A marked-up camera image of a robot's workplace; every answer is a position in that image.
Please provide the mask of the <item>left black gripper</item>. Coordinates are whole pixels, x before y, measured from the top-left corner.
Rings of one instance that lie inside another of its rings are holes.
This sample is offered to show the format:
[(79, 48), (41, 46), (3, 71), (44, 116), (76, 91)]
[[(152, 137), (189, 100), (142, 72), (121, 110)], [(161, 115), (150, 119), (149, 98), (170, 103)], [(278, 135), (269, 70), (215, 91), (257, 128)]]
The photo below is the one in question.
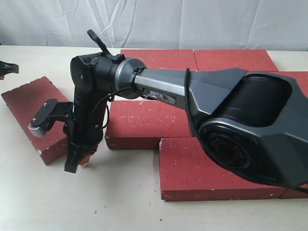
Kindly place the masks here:
[(0, 61), (0, 79), (4, 80), (5, 75), (7, 74), (18, 74), (19, 65), (9, 64), (4, 61)]

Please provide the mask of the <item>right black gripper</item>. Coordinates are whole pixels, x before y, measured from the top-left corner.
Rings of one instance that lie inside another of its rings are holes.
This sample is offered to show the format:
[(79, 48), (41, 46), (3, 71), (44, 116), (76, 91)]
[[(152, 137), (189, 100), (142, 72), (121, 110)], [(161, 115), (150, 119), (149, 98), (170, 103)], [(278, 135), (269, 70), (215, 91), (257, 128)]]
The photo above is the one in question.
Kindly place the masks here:
[(68, 139), (65, 172), (76, 173), (78, 166), (86, 167), (102, 141), (106, 110), (106, 100), (102, 99), (105, 96), (104, 91), (75, 89), (73, 109), (65, 129)]

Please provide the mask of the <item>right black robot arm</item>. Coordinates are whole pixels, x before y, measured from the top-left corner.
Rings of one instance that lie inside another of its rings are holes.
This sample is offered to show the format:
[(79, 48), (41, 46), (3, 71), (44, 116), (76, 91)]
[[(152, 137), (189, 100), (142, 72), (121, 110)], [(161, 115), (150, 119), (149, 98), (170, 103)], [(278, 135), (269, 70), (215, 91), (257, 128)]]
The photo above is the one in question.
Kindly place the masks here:
[(294, 78), (239, 68), (148, 69), (138, 59), (102, 52), (74, 57), (70, 73), (67, 172), (95, 152), (107, 101), (117, 95), (184, 110), (207, 156), (247, 181), (296, 191), (308, 181), (308, 99)]

